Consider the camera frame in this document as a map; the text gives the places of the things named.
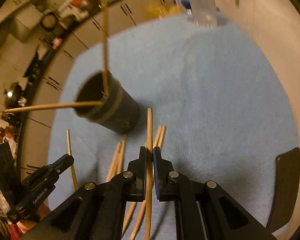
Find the blue towel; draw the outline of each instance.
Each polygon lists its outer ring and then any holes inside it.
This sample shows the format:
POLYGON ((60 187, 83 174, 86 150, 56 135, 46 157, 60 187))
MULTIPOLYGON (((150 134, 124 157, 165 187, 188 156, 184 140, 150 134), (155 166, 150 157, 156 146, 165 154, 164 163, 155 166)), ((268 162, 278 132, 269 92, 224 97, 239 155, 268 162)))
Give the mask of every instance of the blue towel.
MULTIPOLYGON (((145 144, 146 108, 152 107, 154 133, 160 124, 167 126, 162 157, 192 180, 216 181, 265 226, 275 157, 298 146, 297 129, 287 95, 261 50, 233 22, 218 17, 214 29, 199 28, 182 15, 109 40, 110 71, 141 106, 140 121, 128 135, 124 169, 145 144)), ((73 101, 85 80, 102 68, 101 49, 96 45, 77 58, 61 102, 73 101)), ((77 117, 72 109, 60 109, 50 163, 67 151, 66 129, 79 183, 103 183, 121 136, 77 117)), ((73 192, 69 170, 56 186, 49 197, 52 209, 73 192)), ((173 203, 159 203, 155 194, 151 235, 176 239, 173 203)), ((136 239, 143 238, 144 222, 136 239)))

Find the wooden stick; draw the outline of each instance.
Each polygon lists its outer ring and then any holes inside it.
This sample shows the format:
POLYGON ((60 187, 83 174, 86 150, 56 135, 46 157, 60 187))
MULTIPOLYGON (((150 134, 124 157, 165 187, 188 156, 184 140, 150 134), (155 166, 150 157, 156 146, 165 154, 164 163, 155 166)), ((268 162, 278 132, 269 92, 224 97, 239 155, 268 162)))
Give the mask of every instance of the wooden stick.
MULTIPOLYGON (((166 130, 166 127, 165 126, 162 126, 161 128, 161 132, 160 132, 160 137, 158 139, 158 144, 154 144, 154 146, 159 146, 160 148, 162 147, 162 142, 163 142, 163 138, 164 138, 164 135, 165 135, 165 130, 166 130)), ((142 218, 145 214, 145 211, 146 211, 146 201, 143 201, 141 203, 141 206, 140 206, 140 209, 139 209, 139 212, 138 212, 138 216, 137 216, 137 221, 135 223, 135 226, 132 230, 132 233, 130 235, 130 240, 134 240, 138 231, 139 231, 139 228, 141 226, 141 222, 142 222, 142 218)))
POLYGON ((102 35, 102 43, 103 43, 103 71, 102 71, 102 82, 103 82, 103 90, 106 96, 109 95, 108 90, 108 0, 101 0, 101 9, 103 12, 103 35, 102 35))
MULTIPOLYGON (((70 130, 69 129, 67 130, 67 144, 68 144, 68 154, 70 156, 72 156, 71 141, 70 141, 70 130)), ((72 176, 74 189, 75 189, 75 191, 77 191, 79 189, 79 186, 78 186, 77 176, 75 174, 73 164, 71 165, 71 176, 72 176)))
MULTIPOLYGON (((162 125, 160 125, 160 126, 158 127, 157 134, 156 134, 155 140, 154 140, 154 146, 157 146, 157 144, 158 144, 159 136, 160 136, 160 133, 161 133, 161 129, 162 129, 162 125)), ((129 223, 130 223, 130 221, 131 221, 131 219, 132 219, 132 215, 133 215, 133 212, 134 212, 136 206, 137 206, 137 202, 132 202, 132 203, 130 204, 130 207, 129 207, 129 209, 128 209, 128 212, 126 213, 126 215, 125 215, 125 217, 124 217, 124 221, 123 221, 123 229, 122 229, 122 235, 125 233, 125 231, 126 231, 127 228, 128 228, 128 225, 129 225, 129 223)))
POLYGON ((5 110, 5 112, 15 113, 15 112, 25 112, 25 111, 48 110, 48 109, 69 108, 69 107, 76 108, 76 107, 84 107, 84 106, 101 106, 101 105, 103 105, 101 101, 84 101, 84 102, 71 102, 71 103, 61 103, 61 104, 24 106, 24 107, 7 109, 5 110))
POLYGON ((108 171, 108 175, 106 177, 105 182, 110 181, 112 179, 112 177, 114 176, 115 171, 117 170, 117 159, 120 154, 121 144, 122 144, 122 142, 118 142, 117 147, 115 148, 115 152, 113 154, 112 161, 109 166, 109 171, 108 171))
POLYGON ((118 165, 117 165, 117 170, 116 170, 116 175, 122 172, 122 165, 123 165, 123 159, 124 159, 124 150, 126 146, 126 141, 127 141, 127 135, 124 135, 122 137, 122 144, 121 144, 121 149, 119 153, 119 159, 118 159, 118 165))
POLYGON ((150 240, 152 212, 152 180, 153 180, 153 113, 148 108, 147 113, 147 180, 146 180, 146 233, 145 240, 150 240))
POLYGON ((134 210, 136 209, 138 202, 131 202, 131 205, 128 209, 128 212, 126 213, 125 217, 124 217, 124 221, 123 221, 123 229, 122 229, 122 236, 125 233, 125 231, 128 229, 128 225, 131 221, 132 215, 134 210))

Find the black cup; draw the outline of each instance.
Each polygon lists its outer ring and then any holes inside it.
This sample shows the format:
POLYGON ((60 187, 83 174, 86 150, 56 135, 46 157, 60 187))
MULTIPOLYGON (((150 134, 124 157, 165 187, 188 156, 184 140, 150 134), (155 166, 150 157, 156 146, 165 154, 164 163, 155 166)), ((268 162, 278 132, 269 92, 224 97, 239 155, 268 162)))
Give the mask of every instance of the black cup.
POLYGON ((101 106, 75 108, 79 117, 98 123, 114 132, 125 134, 133 130, 140 117, 137 102, 121 87, 109 72, 109 96, 103 92, 102 72, 91 76, 80 89, 76 102, 101 101, 101 106))

